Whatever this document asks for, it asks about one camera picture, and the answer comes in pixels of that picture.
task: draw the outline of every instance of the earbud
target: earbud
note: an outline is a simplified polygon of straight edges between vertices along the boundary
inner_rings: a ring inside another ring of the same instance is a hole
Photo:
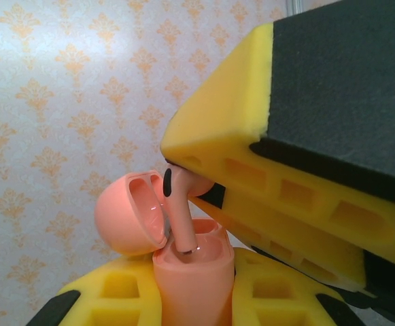
[[[168,165],[164,174],[162,190],[178,252],[189,253],[197,249],[188,196],[201,196],[208,192],[213,185],[214,182],[185,168]]]

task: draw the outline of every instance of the wallpaper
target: wallpaper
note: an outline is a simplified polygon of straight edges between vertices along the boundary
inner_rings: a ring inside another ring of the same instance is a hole
[[[97,196],[128,172],[163,171],[158,144],[175,110],[285,9],[0,0],[0,325],[24,325],[64,284],[117,257],[94,227]]]

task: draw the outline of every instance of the orange floral pattern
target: orange floral pattern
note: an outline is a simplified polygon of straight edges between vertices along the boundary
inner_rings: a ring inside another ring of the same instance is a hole
[[[25,325],[118,257],[93,223],[100,193],[131,171],[163,173],[169,119],[285,12],[282,0],[0,1],[0,325]]]

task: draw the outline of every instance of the damask pattern wallpaper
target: damask pattern wallpaper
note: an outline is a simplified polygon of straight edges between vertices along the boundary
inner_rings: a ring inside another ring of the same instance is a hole
[[[175,110],[285,11],[285,0],[0,0],[0,325],[24,325],[117,256],[97,236],[97,196],[128,172],[162,171]]]

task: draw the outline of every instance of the pink earbud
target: pink earbud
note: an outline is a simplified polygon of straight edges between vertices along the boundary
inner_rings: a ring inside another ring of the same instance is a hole
[[[178,252],[189,253],[197,249],[188,196],[201,196],[208,192],[213,185],[214,182],[189,170],[172,164],[168,165],[162,189]]]

